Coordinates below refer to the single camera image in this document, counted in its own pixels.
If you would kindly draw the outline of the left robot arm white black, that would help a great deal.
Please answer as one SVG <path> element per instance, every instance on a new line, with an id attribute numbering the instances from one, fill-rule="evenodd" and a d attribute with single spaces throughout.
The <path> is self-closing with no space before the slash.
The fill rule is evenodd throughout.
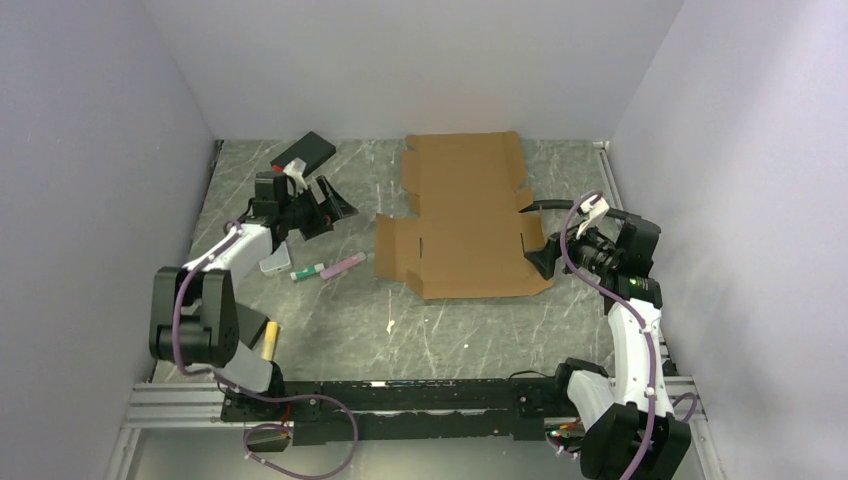
<path id="1" fill-rule="evenodd" d="M 156 272 L 151 356 L 248 396 L 248 407 L 261 419 L 279 417 L 288 402 L 283 376 L 241 339 L 236 286 L 290 231 L 310 240 L 357 212 L 324 176 L 308 185 L 292 174 L 259 173 L 247 211 L 226 223 L 222 240 L 181 267 Z"/>

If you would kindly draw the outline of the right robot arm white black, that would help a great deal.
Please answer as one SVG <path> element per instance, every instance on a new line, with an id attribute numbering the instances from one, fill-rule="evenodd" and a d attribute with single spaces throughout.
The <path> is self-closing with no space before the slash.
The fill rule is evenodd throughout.
<path id="1" fill-rule="evenodd" d="M 615 210 L 616 239 L 596 227 L 552 234 L 526 259 L 546 280 L 556 262 L 565 273 L 598 278 L 615 349 L 615 371 L 568 359 L 555 375 L 551 401 L 564 415 L 578 413 L 584 434 L 573 456 L 587 479 L 670 479 L 692 440 L 687 419 L 678 420 L 665 386 L 659 327 L 662 292 L 652 279 L 661 229 L 638 215 Z"/>

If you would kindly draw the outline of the brown cardboard box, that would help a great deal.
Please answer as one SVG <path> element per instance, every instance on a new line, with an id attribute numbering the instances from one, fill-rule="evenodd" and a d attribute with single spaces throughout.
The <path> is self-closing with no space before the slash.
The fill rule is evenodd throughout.
<path id="1" fill-rule="evenodd" d="M 546 243 L 515 131 L 409 135 L 401 185 L 412 216 L 376 217 L 375 274 L 423 299 L 536 295 L 526 259 Z"/>

